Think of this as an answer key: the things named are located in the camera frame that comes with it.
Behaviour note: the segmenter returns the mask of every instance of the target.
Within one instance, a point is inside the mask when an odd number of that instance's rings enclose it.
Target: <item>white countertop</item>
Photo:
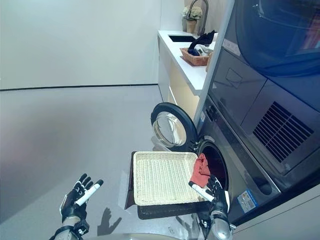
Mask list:
[[[163,43],[167,48],[174,64],[180,70],[192,93],[200,96],[207,75],[206,66],[191,66],[183,60],[181,58],[182,53],[180,48],[188,48],[191,42],[173,42],[169,35],[192,36],[192,34],[184,31],[158,31],[158,37],[160,38],[161,43]]]

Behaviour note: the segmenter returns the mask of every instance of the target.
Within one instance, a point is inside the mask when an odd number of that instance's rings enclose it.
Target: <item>black glove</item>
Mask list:
[[[207,187],[209,189],[207,189],[206,192],[214,196],[214,199],[211,202],[210,214],[213,211],[219,211],[224,213],[225,216],[228,217],[228,203],[225,190],[222,188],[219,180],[215,175],[211,174]]]
[[[60,213],[62,215],[62,222],[67,217],[77,216],[80,220],[85,220],[87,217],[86,207],[87,203],[79,206],[76,201],[81,198],[85,191],[88,190],[94,183],[91,181],[91,177],[87,177],[87,174],[83,174],[79,180],[75,183],[73,189],[64,196],[64,199],[60,206]]]

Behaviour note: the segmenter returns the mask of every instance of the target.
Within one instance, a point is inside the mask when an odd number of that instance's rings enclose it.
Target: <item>warning label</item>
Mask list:
[[[244,193],[240,194],[238,197],[238,202],[241,205],[242,210],[247,213],[250,210],[254,209],[258,206],[257,201],[255,200],[254,196],[252,195],[251,191],[247,189]]]

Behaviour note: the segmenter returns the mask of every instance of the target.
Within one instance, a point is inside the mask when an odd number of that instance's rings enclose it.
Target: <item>front-loading washing machine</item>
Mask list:
[[[279,189],[219,115],[208,96],[196,127],[179,106],[164,102],[151,114],[158,141],[174,152],[203,153],[210,172],[230,197],[228,220],[236,223],[280,194]]]

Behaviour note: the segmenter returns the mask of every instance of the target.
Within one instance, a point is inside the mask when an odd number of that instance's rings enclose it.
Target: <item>sticker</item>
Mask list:
[[[200,119],[201,119],[201,122],[204,122],[206,119],[206,115],[203,111],[201,112]]]
[[[237,199],[244,213],[247,213],[258,206],[257,201],[249,189],[240,194]]]
[[[222,46],[237,56],[241,55],[238,45],[228,39],[223,40]]]

